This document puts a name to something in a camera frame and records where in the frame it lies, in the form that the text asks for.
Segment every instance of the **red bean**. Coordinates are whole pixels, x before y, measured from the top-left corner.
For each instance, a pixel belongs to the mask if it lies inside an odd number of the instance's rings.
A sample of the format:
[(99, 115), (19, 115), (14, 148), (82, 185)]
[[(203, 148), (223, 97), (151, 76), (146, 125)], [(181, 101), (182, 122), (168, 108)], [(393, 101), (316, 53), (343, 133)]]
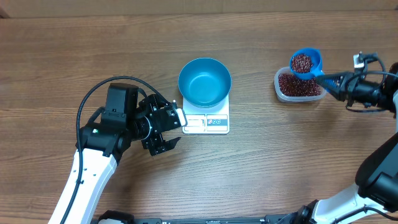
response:
[(310, 56), (299, 54), (292, 59), (292, 69), (298, 73), (308, 73), (313, 66)]
[(321, 89), (315, 79), (301, 80), (295, 75), (282, 73), (278, 77), (279, 88), (286, 96), (318, 96)]

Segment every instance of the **blue bowl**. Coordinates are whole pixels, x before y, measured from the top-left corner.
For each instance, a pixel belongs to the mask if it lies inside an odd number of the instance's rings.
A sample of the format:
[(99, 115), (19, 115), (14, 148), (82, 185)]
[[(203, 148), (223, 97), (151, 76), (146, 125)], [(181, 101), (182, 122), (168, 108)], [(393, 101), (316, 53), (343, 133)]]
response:
[[(311, 61), (313, 63), (312, 68), (310, 72), (308, 73), (299, 73), (295, 72), (292, 69), (292, 60), (296, 55), (299, 54), (305, 54), (307, 56), (311, 57)], [(299, 79), (302, 80), (309, 80), (312, 78), (315, 78), (319, 75), (324, 75), (322, 72), (322, 56), (321, 52), (318, 49), (313, 49), (313, 48), (304, 48), (301, 50), (298, 50), (296, 53), (293, 54), (292, 58), (290, 59), (290, 71)]]
[(191, 104), (210, 108), (226, 98), (232, 87), (232, 78), (221, 62), (212, 58), (197, 58), (182, 68), (178, 87)]

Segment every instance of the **wooden table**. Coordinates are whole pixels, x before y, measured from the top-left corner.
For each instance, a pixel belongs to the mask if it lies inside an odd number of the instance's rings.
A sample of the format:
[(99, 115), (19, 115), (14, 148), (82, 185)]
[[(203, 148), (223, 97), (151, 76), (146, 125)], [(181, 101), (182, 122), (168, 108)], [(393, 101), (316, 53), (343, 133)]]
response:
[[(179, 71), (198, 57), (232, 73), (231, 132), (173, 130), (165, 137), (183, 138), (155, 157), (134, 142), (96, 217), (261, 217), (331, 197), (394, 134), (395, 120), (346, 111), (330, 95), (280, 103), (275, 72), (302, 47), (321, 49), (325, 72), (352, 70), (360, 50), (389, 67), (398, 61), (397, 21), (396, 11), (1, 19), (0, 223), (50, 218), (72, 165), (77, 107), (93, 85), (131, 75), (181, 106)], [(82, 123), (106, 90), (88, 100)], [(378, 215), (360, 223), (373, 222), (387, 223)]]

